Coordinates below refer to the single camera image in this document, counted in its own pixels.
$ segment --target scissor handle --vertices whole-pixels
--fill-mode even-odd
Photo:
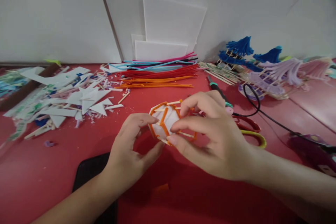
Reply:
[[[259,141],[259,148],[262,148],[262,149],[266,148],[266,145],[267,145],[266,139],[262,135],[260,135],[259,133],[253,132],[253,131],[245,131],[245,130],[242,130],[242,129],[240,131],[243,135],[255,136],[256,138],[258,138],[258,141]]]
[[[240,117],[240,116],[236,116],[236,115],[234,115],[232,117],[238,119],[238,121],[235,121],[235,122],[238,125],[238,128],[240,128],[241,130],[253,131],[253,132],[257,132],[257,133],[259,133],[261,131],[261,128],[259,127],[259,125],[248,117]],[[241,124],[239,122],[239,120],[247,122],[248,124],[251,125],[251,128]]]

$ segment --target glue gun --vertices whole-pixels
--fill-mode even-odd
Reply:
[[[312,141],[327,145],[319,135],[304,135]],[[336,151],[334,147],[323,149],[320,145],[307,141],[299,136],[292,135],[288,144],[298,153],[304,156],[315,169],[325,174],[336,177]]]

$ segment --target finger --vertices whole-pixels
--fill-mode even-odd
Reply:
[[[181,103],[181,116],[186,116],[189,109],[197,106],[200,110],[203,110],[207,116],[211,118],[218,118],[222,114],[222,107],[209,95],[199,92],[196,93]]]
[[[121,128],[120,128],[120,132],[122,130],[124,130],[125,126],[128,125],[128,123],[131,120],[134,120],[135,118],[142,118],[143,120],[151,120],[152,118],[155,118],[153,116],[151,116],[150,114],[147,113],[134,113],[134,114],[130,114],[126,120],[124,121],[124,123],[122,124]]]
[[[117,137],[121,139],[121,145],[133,150],[133,144],[141,127],[158,122],[158,119],[145,113],[129,116],[122,125]]]
[[[190,129],[203,134],[210,134],[213,122],[210,118],[189,116],[176,121],[170,128],[171,132]]]
[[[206,92],[206,94],[214,99],[215,102],[217,102],[221,107],[225,107],[225,100],[217,90],[211,90],[209,92]]]
[[[194,144],[190,143],[179,135],[170,135],[167,140],[176,147],[176,149],[190,162],[197,165],[201,169],[205,169],[210,160],[211,155]]]
[[[143,156],[141,160],[144,171],[147,170],[159,158],[165,145],[166,144],[164,142],[160,141],[153,147],[153,149]]]

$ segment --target craft debris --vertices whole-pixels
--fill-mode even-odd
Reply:
[[[106,71],[91,73],[89,69],[83,67],[68,71],[69,69],[68,66],[61,68],[50,78],[36,74],[43,70],[41,67],[10,70],[0,76],[0,97],[5,98],[11,91],[25,85],[30,78],[41,83],[39,88],[4,114],[6,117],[12,117],[16,125],[16,132],[6,142],[14,141],[21,136],[30,139],[50,130],[62,129],[66,117],[75,119],[74,128],[80,128],[86,118],[94,124],[96,119],[108,116],[106,109],[113,113],[111,108],[123,107],[122,104],[113,105],[111,100],[114,96],[98,103],[110,92],[123,91],[112,87],[120,83],[118,79],[113,80]],[[123,94],[122,98],[129,93],[128,91]],[[26,133],[27,125],[34,121],[39,128]],[[48,147],[53,146],[50,141],[44,144]]]

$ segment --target black cable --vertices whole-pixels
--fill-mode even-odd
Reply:
[[[252,91],[252,93],[254,94],[255,98],[257,99],[258,106],[256,106],[256,105],[253,103],[253,101],[250,99],[250,97],[248,96],[248,94],[247,94],[247,92],[246,92],[246,87],[248,87],[248,88]],[[334,148],[331,147],[330,145],[326,145],[326,144],[324,144],[324,143],[320,143],[320,142],[316,142],[316,141],[310,140],[309,138],[304,137],[304,136],[301,135],[300,133],[297,133],[297,132],[292,131],[291,129],[287,128],[286,126],[282,125],[281,123],[277,122],[277,121],[274,120],[272,117],[270,117],[269,115],[267,115],[264,111],[262,111],[262,110],[260,109],[260,107],[261,107],[260,99],[259,99],[257,93],[255,92],[255,90],[251,87],[251,85],[245,83],[245,84],[243,85],[243,91],[244,91],[244,94],[245,94],[247,100],[252,104],[253,107],[256,108],[256,111],[255,111],[253,114],[251,114],[251,115],[240,115],[240,114],[237,114],[237,113],[233,113],[234,116],[250,117],[250,116],[253,116],[253,115],[257,114],[258,112],[260,112],[260,113],[262,113],[264,116],[266,116],[268,119],[270,119],[272,122],[278,124],[279,126],[281,126],[282,128],[284,128],[285,130],[289,131],[292,135],[301,137],[301,138],[303,138],[303,139],[305,139],[305,140],[307,140],[307,141],[309,141],[309,142],[312,142],[312,143],[314,143],[314,144],[320,145],[320,146],[322,146],[323,149],[325,149],[325,150],[328,149],[328,148],[332,148],[332,149],[334,149]]]

